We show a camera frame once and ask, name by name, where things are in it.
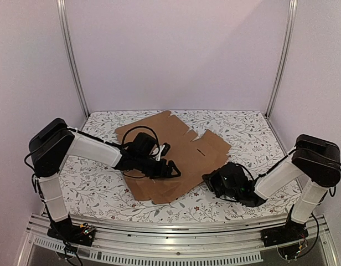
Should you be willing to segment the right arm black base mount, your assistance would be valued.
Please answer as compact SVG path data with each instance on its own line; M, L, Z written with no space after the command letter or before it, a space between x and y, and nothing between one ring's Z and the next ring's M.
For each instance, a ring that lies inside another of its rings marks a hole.
M308 247L309 236L305 224L287 221L282 226L263 229L261 240L265 247L276 247L279 256L284 260L296 260Z

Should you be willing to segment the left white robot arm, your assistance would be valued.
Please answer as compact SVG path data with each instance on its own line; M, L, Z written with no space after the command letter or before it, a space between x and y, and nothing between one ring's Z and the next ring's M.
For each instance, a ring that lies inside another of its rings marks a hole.
M29 142L25 164L33 171L32 184L40 195L50 220L56 222L54 231L63 240L76 235L75 227L67 222L69 212L59 183L60 170L68 156L77 156L103 163L121 172L137 170L149 179L170 179L181 176L172 160L165 159L170 144L160 144L153 129L138 126L140 132L133 141L122 139L120 144L69 127L61 118L54 119Z

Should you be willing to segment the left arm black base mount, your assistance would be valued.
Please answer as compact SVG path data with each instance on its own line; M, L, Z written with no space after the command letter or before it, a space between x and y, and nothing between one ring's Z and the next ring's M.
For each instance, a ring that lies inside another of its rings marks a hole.
M70 216L60 222L50 222L47 235L61 241L91 247L95 238L96 227L87 222L80 225L72 223Z

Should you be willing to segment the brown cardboard box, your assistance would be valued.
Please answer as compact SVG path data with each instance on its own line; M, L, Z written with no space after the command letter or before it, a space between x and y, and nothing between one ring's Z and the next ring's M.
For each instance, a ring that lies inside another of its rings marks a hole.
M182 174L166 180L151 180L139 171L128 172L124 179L137 201L171 203L202 183L202 175L222 167L228 159L231 146L220 136L210 130L199 136L170 111L117 128L115 133L118 141L123 138L132 141L139 132L145 131L145 126L156 132L161 144L170 144L165 158L174 161Z

